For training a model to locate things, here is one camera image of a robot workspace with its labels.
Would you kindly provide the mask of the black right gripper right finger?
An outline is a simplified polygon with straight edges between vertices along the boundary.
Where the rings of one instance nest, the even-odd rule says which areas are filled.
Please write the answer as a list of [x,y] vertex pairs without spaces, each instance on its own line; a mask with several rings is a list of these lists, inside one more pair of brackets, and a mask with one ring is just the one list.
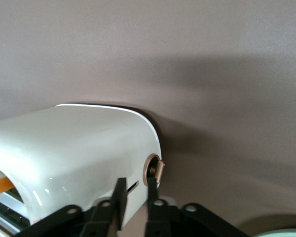
[[247,234],[198,203],[179,209],[158,195],[155,178],[148,178],[146,237],[246,237]]

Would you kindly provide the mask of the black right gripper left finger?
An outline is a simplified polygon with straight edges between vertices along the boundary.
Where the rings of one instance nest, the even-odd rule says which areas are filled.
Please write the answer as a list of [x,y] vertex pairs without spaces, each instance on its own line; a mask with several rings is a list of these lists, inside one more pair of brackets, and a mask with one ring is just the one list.
[[116,237],[122,229],[126,204],[126,178],[119,178],[112,196],[97,201],[89,210],[67,205],[15,236]]

